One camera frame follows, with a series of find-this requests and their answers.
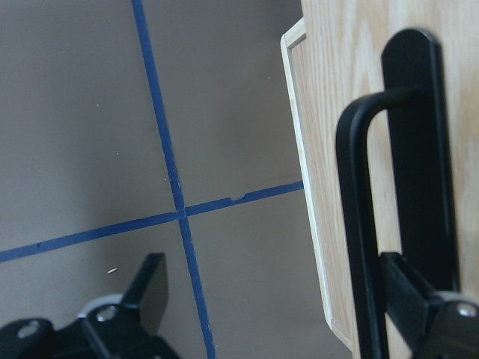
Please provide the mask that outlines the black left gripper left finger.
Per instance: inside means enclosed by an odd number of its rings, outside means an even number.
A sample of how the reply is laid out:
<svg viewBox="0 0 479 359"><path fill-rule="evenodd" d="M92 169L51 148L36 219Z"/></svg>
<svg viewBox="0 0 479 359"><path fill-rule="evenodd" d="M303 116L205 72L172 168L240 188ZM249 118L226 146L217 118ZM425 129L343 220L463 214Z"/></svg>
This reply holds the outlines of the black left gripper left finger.
<svg viewBox="0 0 479 359"><path fill-rule="evenodd" d="M67 326L24 318L1 327L2 358L175 358L158 334L168 303L164 254L148 254L123 294L88 302Z"/></svg>

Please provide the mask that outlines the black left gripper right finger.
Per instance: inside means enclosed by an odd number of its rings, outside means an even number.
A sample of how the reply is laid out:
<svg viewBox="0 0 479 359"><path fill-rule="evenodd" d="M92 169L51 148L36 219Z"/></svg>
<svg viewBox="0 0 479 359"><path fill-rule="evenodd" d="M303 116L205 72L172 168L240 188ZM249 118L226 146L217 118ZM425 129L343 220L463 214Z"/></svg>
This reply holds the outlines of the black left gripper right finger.
<svg viewBox="0 0 479 359"><path fill-rule="evenodd" d="M402 255L379 256L385 309L413 358L477 358L478 303L438 291Z"/></svg>

